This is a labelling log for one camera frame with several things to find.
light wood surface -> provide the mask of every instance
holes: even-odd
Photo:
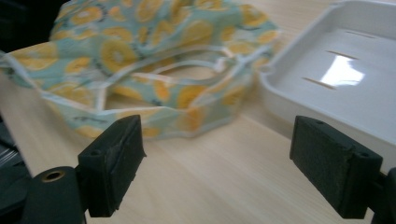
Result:
[[[280,26],[285,46],[334,1],[245,2]],[[5,76],[0,110],[33,175],[76,166],[92,141],[70,130],[33,90]],[[334,212],[289,159],[290,137],[291,126],[268,114],[254,91],[228,125],[192,139],[145,142],[148,156],[120,210],[88,223],[370,223],[371,212],[364,220]]]

white tray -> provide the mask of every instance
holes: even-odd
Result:
[[[275,115],[322,119],[396,166],[396,5],[332,4],[262,69]]]

